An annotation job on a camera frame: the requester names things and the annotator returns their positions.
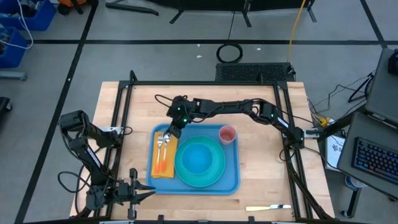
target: gray floor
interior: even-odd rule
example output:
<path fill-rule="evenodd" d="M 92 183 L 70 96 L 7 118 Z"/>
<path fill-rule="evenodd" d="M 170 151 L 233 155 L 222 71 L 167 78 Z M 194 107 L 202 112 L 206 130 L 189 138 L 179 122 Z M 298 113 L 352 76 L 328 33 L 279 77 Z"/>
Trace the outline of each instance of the gray floor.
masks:
<path fill-rule="evenodd" d="M 156 39 L 226 39 L 231 25 L 230 12 L 184 12 L 171 25 L 177 10 L 152 3 L 131 1 L 160 12 L 156 17 L 135 12 L 105 8 L 103 2 L 95 14 L 88 39 L 156 40 Z M 395 29 L 398 2 L 367 0 L 371 12 L 386 40 L 398 40 Z M 304 12 L 297 27 L 298 40 L 377 40 L 359 0 L 317 0 L 313 6 L 318 19 L 312 23 Z M 47 32 L 34 32 L 37 40 L 78 40 L 90 8 L 84 15 L 73 12 L 67 17 L 56 15 Z M 288 40 L 297 10 L 251 12 L 253 27 L 247 28 L 237 14 L 231 39 Z M 128 79 L 134 70 L 139 80 L 214 80 L 219 45 L 85 45 L 72 80 L 63 112 L 84 110 L 93 117 L 103 81 Z M 242 45 L 242 62 L 284 62 L 287 45 Z M 26 52 L 19 68 L 28 80 L 0 80 L 0 96 L 12 99 L 14 110 L 0 128 L 0 223 L 14 221 L 44 142 L 65 77 L 76 51 L 76 45 L 37 44 Z M 292 64 L 297 80 L 304 82 L 308 97 L 314 102 L 327 97 L 337 83 L 347 85 L 364 77 L 377 65 L 379 45 L 294 45 Z M 232 59 L 238 53 L 225 48 L 222 56 Z M 348 104 L 351 92 L 343 91 L 331 100 L 324 115 L 339 118 L 354 104 Z M 319 110 L 326 103 L 317 106 Z M 45 161 L 25 222 L 67 218 L 73 195 L 57 183 L 62 170 L 76 172 L 79 162 L 64 148 L 56 131 Z M 347 209 L 351 191 L 345 187 L 342 174 L 326 171 L 336 217 L 344 219 L 340 210 Z M 72 188 L 75 179 L 65 177 Z M 394 223 L 398 220 L 398 204 L 383 194 L 363 191 L 356 217 L 350 221 Z"/>

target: white paper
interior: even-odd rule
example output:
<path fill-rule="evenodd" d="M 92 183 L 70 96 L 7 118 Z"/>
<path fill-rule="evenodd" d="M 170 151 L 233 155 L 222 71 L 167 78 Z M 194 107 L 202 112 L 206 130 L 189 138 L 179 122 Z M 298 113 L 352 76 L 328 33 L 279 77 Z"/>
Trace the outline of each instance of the white paper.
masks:
<path fill-rule="evenodd" d="M 341 150 L 343 150 L 344 141 L 345 139 L 337 136 L 329 136 L 326 139 L 326 160 L 330 163 L 330 165 L 334 167 L 337 167 L 337 162 L 340 158 Z M 338 169 L 330 167 L 327 163 L 325 168 L 341 172 Z"/>

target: pink cup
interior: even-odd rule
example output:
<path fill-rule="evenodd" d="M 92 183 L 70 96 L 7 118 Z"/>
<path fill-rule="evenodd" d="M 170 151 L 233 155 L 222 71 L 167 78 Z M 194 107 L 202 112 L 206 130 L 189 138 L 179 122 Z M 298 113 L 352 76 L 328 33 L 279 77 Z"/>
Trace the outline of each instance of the pink cup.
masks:
<path fill-rule="evenodd" d="M 228 145 L 236 138 L 236 131 L 231 125 L 226 125 L 220 128 L 218 133 L 220 135 L 221 143 Z"/>

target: black cable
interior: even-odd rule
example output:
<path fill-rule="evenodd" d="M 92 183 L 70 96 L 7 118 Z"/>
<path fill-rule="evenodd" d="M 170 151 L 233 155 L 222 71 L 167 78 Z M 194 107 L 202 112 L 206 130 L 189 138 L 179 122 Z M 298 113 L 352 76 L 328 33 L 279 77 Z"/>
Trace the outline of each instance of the black cable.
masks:
<path fill-rule="evenodd" d="M 322 118 L 324 118 L 325 120 L 327 120 L 327 118 L 324 115 L 322 115 L 322 114 L 317 112 L 317 109 L 315 109 L 315 107 L 314 107 L 313 103 L 311 102 L 311 100 L 309 98 L 307 98 L 307 100 L 310 102 L 310 104 L 311 104 L 311 106 L 312 106 L 312 108 L 314 110 L 314 114 L 317 114 L 317 115 L 321 116 Z"/>
<path fill-rule="evenodd" d="M 366 75 L 365 77 L 359 78 L 359 79 L 355 80 L 353 83 L 351 83 L 351 84 L 349 84 L 349 85 L 347 85 L 347 86 L 343 86 L 343 85 L 337 84 L 336 87 L 335 87 L 335 89 L 334 89 L 333 91 L 331 91 L 331 92 L 328 94 L 328 97 L 326 97 L 325 99 L 319 101 L 317 104 L 313 105 L 312 108 L 315 108 L 316 106 L 318 106 L 318 105 L 319 105 L 320 103 L 322 103 L 323 101 L 328 100 L 328 107 L 327 107 L 327 109 L 318 111 L 318 114 L 321 113 L 321 112 L 325 112 L 325 111 L 330 110 L 330 98 L 331 98 L 331 97 L 333 97 L 333 96 L 335 96 L 336 94 L 338 94 L 338 93 L 344 91 L 345 89 L 355 91 L 354 89 L 351 89 L 351 88 L 348 88 L 348 87 L 351 86 L 351 85 L 354 85 L 356 82 L 358 82 L 358 81 L 360 81 L 360 80 L 362 80 L 362 79 L 364 79 L 364 78 L 367 78 L 368 76 L 369 76 L 369 75 Z M 331 95 L 332 93 L 334 93 L 334 92 L 337 90 L 337 88 L 338 88 L 339 86 L 342 87 L 343 89 L 340 90 L 340 91 L 337 91 L 335 94 Z"/>
<path fill-rule="evenodd" d="M 234 18 L 235 18 L 235 12 L 234 12 L 234 14 L 233 14 L 233 16 L 232 16 L 231 27 L 229 28 L 228 40 L 229 40 L 229 38 L 231 37 L 232 26 L 233 26 L 233 24 L 234 24 Z M 232 60 L 232 61 L 227 62 L 227 61 L 224 61 L 223 59 L 221 59 L 221 56 L 220 56 L 221 49 L 224 48 L 224 47 L 226 47 L 226 46 L 236 47 L 236 48 L 239 50 L 239 56 L 238 56 L 235 60 Z M 243 58 L 243 49 L 242 49 L 242 46 L 240 46 L 239 44 L 235 44 L 235 43 L 223 44 L 223 45 L 221 45 L 220 47 L 218 47 L 217 52 L 216 52 L 216 57 L 217 57 L 217 60 L 218 60 L 219 62 L 221 62 L 221 63 L 238 63 L 238 62 L 240 62 L 240 61 L 242 60 L 242 58 Z"/>
<path fill-rule="evenodd" d="M 279 159 L 282 160 L 282 161 L 284 161 L 284 162 L 286 162 L 286 160 L 290 161 L 290 160 L 294 157 L 294 155 L 296 155 L 296 150 L 294 150 L 293 153 L 292 153 L 292 155 L 290 155 L 290 157 L 289 157 L 288 159 L 282 159 L 282 152 L 284 152 L 284 151 L 285 151 L 285 149 L 282 149 L 282 150 L 279 152 Z"/>
<path fill-rule="evenodd" d="M 67 186 L 65 186 L 62 181 L 61 181 L 61 175 L 62 174 L 69 174 L 69 175 L 73 175 L 75 177 L 78 178 L 78 180 L 82 181 L 83 183 L 85 183 L 85 185 L 87 185 L 88 187 L 91 187 L 91 185 L 83 178 L 81 178 L 79 175 L 75 174 L 74 172 L 70 172 L 70 171 L 61 171 L 58 173 L 57 179 L 58 179 L 58 183 L 61 185 L 62 188 L 64 188 L 67 192 L 70 193 L 77 193 L 77 191 L 74 190 L 70 190 L 69 188 L 67 188 Z"/>
<path fill-rule="evenodd" d="M 235 60 L 232 60 L 232 61 L 228 61 L 228 62 L 227 62 L 227 61 L 224 61 L 223 59 L 221 59 L 221 57 L 220 57 L 221 49 L 224 48 L 224 47 L 226 47 L 226 46 L 236 47 L 236 48 L 239 50 L 239 56 L 238 56 Z M 235 43 L 223 44 L 223 45 L 221 45 L 220 47 L 218 47 L 217 53 L 216 53 L 216 57 L 217 57 L 217 60 L 218 60 L 219 62 L 221 62 L 221 63 L 238 63 L 238 62 L 240 62 L 240 61 L 242 60 L 242 58 L 243 58 L 243 49 L 242 49 L 242 47 L 241 47 L 239 44 L 235 44 Z"/>
<path fill-rule="evenodd" d="M 361 103 L 363 103 L 363 102 L 365 102 L 365 101 L 366 101 L 366 99 L 363 100 L 363 101 L 361 101 L 361 102 L 359 102 L 359 103 L 357 103 L 357 104 L 355 104 L 354 106 L 352 106 L 350 109 L 348 109 L 348 111 L 347 111 L 343 116 L 341 116 L 339 119 L 337 119 L 337 120 L 334 121 L 333 123 L 335 123 L 335 122 L 337 122 L 338 120 L 344 118 L 353 108 L 355 108 L 356 106 L 360 105 Z"/>
<path fill-rule="evenodd" d="M 170 108 L 170 106 L 167 105 L 167 104 L 165 104 L 165 103 L 163 103 L 163 102 L 161 102 L 157 97 L 162 97 L 162 98 L 164 98 L 164 99 L 166 99 L 166 100 L 169 100 L 169 101 L 175 101 L 175 100 L 173 100 L 173 99 L 171 99 L 171 98 L 169 98 L 169 97 L 166 97 L 166 96 L 164 96 L 164 95 L 156 94 L 156 95 L 155 95 L 155 100 L 158 101 L 160 104 L 162 104 L 162 105 L 168 107 L 168 108 Z"/>
<path fill-rule="evenodd" d="M 160 94 L 156 94 L 156 95 L 155 95 L 155 100 L 156 100 L 156 101 L 158 101 L 160 104 L 162 104 L 162 105 L 164 105 L 164 106 L 170 108 L 169 105 L 167 105 L 167 104 L 161 102 L 161 101 L 157 98 L 158 96 L 159 96 L 159 97 L 162 97 L 162 98 L 165 98 L 166 100 L 170 100 L 170 101 L 173 101 L 173 100 L 170 99 L 170 98 L 168 98 L 168 97 L 166 97 L 166 96 L 164 96 L 164 95 L 160 95 Z"/>
<path fill-rule="evenodd" d="M 232 16 L 231 27 L 229 28 L 228 40 L 229 40 L 229 37 L 231 37 L 231 31 L 232 31 L 232 25 L 234 24 L 234 18 L 235 18 L 235 11 Z"/>
<path fill-rule="evenodd" d="M 341 145 L 334 136 L 331 135 L 330 137 L 333 138 L 336 141 L 337 145 L 339 145 L 341 147 L 344 147 L 344 145 Z"/>
<path fill-rule="evenodd" d="M 81 173 L 83 172 L 84 166 L 82 166 L 79 170 L 79 177 L 81 177 Z M 79 208 L 77 206 L 77 196 L 79 191 L 83 190 L 83 188 L 86 186 L 86 184 L 83 184 L 83 186 L 81 186 L 81 188 L 79 189 L 79 184 L 80 184 L 80 179 L 77 180 L 77 184 L 76 184 L 76 193 L 75 193 L 75 210 L 76 210 L 76 214 L 79 214 Z"/>
<path fill-rule="evenodd" d="M 303 121 L 306 121 L 306 122 L 308 122 L 308 123 L 313 124 L 312 121 L 307 120 L 307 119 L 305 119 L 305 118 L 301 118 L 301 117 L 299 117 L 299 116 L 294 116 L 294 115 L 292 115 L 292 114 L 290 114 L 290 113 L 288 113 L 288 112 L 282 111 L 282 110 L 281 110 L 281 112 L 283 112 L 283 113 L 285 113 L 285 114 L 287 114 L 287 115 L 290 115 L 290 116 L 292 116 L 292 117 L 294 117 L 294 118 L 302 119 Z"/>
<path fill-rule="evenodd" d="M 126 136 L 126 135 L 129 135 L 129 134 L 131 134 L 131 133 L 132 133 L 132 128 L 131 128 L 131 127 L 129 127 L 129 126 L 126 126 L 126 127 L 124 128 L 124 130 L 126 130 L 126 129 L 129 129 L 129 130 L 130 130 L 130 132 L 129 132 L 129 133 L 124 133 L 124 132 L 123 132 L 123 135 L 124 135 L 124 136 Z"/>
<path fill-rule="evenodd" d="M 335 166 L 332 166 L 320 152 L 318 152 L 318 151 L 316 151 L 316 150 L 314 150 L 314 149 L 310 149 L 309 147 L 305 147 L 305 146 L 304 146 L 304 149 L 307 149 L 307 150 L 309 150 L 309 151 L 316 152 L 317 154 L 319 154 L 319 156 L 320 156 L 330 167 L 339 170 L 339 168 L 337 168 L 337 167 L 335 167 Z"/>

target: keyboard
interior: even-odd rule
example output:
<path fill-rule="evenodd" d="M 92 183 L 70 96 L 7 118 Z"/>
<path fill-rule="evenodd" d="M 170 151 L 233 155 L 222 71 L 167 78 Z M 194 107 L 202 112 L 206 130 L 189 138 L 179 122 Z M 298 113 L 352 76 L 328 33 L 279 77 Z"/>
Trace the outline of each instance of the keyboard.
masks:
<path fill-rule="evenodd" d="M 353 167 L 398 185 L 398 151 L 356 138 Z"/>
<path fill-rule="evenodd" d="M 218 81 L 258 81 L 259 74 L 264 82 L 295 81 L 289 75 L 290 63 L 218 63 Z"/>

